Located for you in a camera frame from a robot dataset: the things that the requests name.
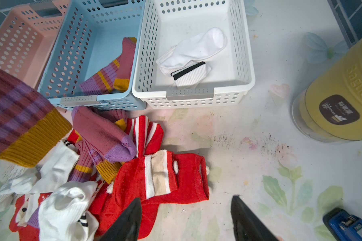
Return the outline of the white sock front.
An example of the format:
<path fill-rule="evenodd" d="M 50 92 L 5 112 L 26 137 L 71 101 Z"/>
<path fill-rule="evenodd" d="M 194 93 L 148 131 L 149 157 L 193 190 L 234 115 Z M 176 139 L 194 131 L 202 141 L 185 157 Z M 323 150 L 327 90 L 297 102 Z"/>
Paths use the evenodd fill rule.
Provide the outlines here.
<path fill-rule="evenodd" d="M 40 170 L 31 168 L 0 188 L 0 212 L 16 194 L 51 193 L 39 207 L 39 241 L 92 241 L 99 227 L 88 208 L 98 184 L 69 181 L 79 155 L 58 143 Z"/>

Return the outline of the light blue plastic basket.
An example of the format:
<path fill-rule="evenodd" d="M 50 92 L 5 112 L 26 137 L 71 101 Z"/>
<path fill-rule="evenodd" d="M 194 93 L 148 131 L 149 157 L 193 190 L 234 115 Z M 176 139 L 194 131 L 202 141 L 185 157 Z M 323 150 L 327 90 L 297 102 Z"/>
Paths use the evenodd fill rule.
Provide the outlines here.
<path fill-rule="evenodd" d="M 132 93 L 86 95 L 80 84 L 122 54 L 125 37 L 139 38 L 144 1 L 71 1 L 42 75 L 38 92 L 66 110 L 77 105 L 100 110 L 143 110 Z"/>

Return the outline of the yellow pen cup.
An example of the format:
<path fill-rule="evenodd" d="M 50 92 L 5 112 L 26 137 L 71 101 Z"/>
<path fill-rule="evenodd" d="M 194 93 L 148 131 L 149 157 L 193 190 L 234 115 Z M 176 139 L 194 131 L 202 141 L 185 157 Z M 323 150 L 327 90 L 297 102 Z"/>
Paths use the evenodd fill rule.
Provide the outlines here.
<path fill-rule="evenodd" d="M 362 39 L 296 97 L 292 118 L 320 142 L 362 141 Z"/>

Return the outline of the pink plastic basket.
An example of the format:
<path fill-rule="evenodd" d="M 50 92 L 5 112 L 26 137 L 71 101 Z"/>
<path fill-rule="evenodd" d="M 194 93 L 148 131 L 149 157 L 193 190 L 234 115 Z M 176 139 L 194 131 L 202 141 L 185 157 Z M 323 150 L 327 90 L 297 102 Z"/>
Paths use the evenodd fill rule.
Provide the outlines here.
<path fill-rule="evenodd" d="M 70 1 L 18 5 L 0 26 L 0 69 L 38 88 Z"/>

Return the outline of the white plastic basket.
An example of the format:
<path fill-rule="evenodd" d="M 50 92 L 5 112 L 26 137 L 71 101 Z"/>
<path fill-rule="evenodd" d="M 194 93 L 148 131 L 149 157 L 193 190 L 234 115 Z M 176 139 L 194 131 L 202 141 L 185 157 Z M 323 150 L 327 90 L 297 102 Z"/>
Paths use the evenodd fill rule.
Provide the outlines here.
<path fill-rule="evenodd" d="M 255 74 L 244 1 L 147 1 L 132 92 L 154 109 L 235 105 Z"/>

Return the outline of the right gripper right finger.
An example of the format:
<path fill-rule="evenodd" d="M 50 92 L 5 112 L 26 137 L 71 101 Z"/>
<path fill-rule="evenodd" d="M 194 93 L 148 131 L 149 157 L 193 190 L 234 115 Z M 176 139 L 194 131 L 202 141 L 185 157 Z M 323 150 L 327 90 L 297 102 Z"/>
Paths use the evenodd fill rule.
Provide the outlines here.
<path fill-rule="evenodd" d="M 237 195 L 232 197 L 231 217 L 236 241 L 278 241 Z"/>

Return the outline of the purple sock in pile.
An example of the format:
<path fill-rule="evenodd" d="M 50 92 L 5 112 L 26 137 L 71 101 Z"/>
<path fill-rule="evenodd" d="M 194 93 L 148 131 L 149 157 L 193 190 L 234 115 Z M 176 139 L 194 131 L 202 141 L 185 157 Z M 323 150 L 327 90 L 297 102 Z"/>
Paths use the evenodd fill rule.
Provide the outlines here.
<path fill-rule="evenodd" d="M 112 183 L 122 163 L 131 161 L 137 154 L 133 139 L 125 133 L 127 113 L 114 109 L 100 112 L 96 108 L 76 106 L 72 113 L 75 147 L 79 159 L 69 181 L 87 182 L 93 170 L 108 183 Z"/>

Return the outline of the purple striped sock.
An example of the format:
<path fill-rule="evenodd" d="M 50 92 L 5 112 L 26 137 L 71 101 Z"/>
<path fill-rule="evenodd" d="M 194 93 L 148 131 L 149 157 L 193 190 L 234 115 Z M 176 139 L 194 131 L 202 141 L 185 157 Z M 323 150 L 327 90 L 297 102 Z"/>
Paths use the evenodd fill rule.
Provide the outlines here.
<path fill-rule="evenodd" d="M 137 39 L 124 38 L 122 54 L 79 85 L 84 95 L 109 94 L 129 88 Z"/>
<path fill-rule="evenodd" d="M 39 92 L 0 69 L 0 159 L 35 167 L 72 126 Z"/>

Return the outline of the red striped sock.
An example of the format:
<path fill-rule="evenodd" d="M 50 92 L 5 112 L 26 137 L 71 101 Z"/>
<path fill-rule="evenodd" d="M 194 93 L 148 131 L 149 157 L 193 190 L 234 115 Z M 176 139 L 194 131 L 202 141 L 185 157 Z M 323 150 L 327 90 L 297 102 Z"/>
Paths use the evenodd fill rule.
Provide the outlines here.
<path fill-rule="evenodd" d="M 160 150 L 164 137 L 161 125 L 152 122 L 145 115 L 127 120 L 125 130 L 132 139 L 137 149 L 137 158 L 152 155 Z"/>

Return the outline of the red sock front left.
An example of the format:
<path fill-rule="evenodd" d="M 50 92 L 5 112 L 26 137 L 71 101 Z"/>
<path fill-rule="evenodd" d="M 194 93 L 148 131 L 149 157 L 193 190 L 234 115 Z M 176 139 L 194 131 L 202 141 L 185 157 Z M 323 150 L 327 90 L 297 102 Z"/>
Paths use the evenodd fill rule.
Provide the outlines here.
<path fill-rule="evenodd" d="M 25 194 L 17 199 L 9 229 L 19 233 L 20 241 L 39 240 L 39 207 L 50 195 L 51 193 Z"/>

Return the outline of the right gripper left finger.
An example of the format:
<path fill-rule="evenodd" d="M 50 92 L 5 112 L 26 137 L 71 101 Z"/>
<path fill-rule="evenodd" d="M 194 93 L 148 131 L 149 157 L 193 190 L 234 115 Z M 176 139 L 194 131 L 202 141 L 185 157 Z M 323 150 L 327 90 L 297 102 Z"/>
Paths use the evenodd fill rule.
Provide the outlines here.
<path fill-rule="evenodd" d="M 141 200 L 136 198 L 100 238 L 100 241 L 137 241 L 141 220 Z"/>

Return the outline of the white sock black stripes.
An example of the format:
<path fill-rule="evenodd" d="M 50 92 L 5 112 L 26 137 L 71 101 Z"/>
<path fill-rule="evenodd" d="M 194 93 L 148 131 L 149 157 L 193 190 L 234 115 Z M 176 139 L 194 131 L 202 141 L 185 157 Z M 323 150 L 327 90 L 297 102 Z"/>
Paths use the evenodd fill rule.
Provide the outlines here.
<path fill-rule="evenodd" d="M 225 34 L 215 27 L 173 46 L 156 60 L 156 64 L 161 73 L 173 81 L 170 89 L 195 88 L 211 71 L 206 60 L 226 46 Z"/>

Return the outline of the red white sock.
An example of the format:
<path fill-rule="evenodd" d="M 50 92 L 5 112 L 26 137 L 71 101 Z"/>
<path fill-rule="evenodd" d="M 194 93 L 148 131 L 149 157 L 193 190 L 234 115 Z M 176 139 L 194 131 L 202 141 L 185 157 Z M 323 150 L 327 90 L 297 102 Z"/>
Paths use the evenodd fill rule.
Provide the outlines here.
<path fill-rule="evenodd" d="M 142 221 L 138 237 L 147 237 L 160 204 L 190 204 L 209 199 L 207 175 L 205 158 L 192 153 L 160 150 L 125 163 L 114 182 L 99 191 L 89 208 L 99 222 L 96 236 L 104 235 L 130 203 L 139 198 Z"/>

